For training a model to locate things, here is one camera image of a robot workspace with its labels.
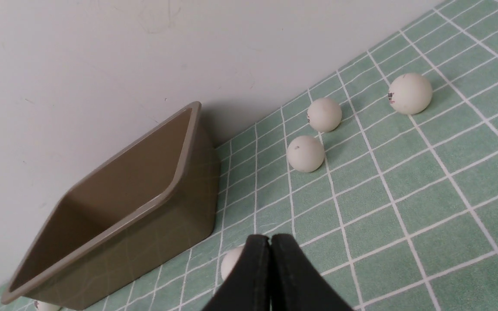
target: green tiled floor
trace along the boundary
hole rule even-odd
[[[407,72],[434,88],[412,117],[386,99]],[[306,122],[318,97],[344,115],[320,135]],[[309,174],[285,157],[304,134],[326,147]],[[217,150],[214,233],[89,311],[200,310],[225,252],[279,232],[355,309],[498,310],[498,0],[440,4]]]

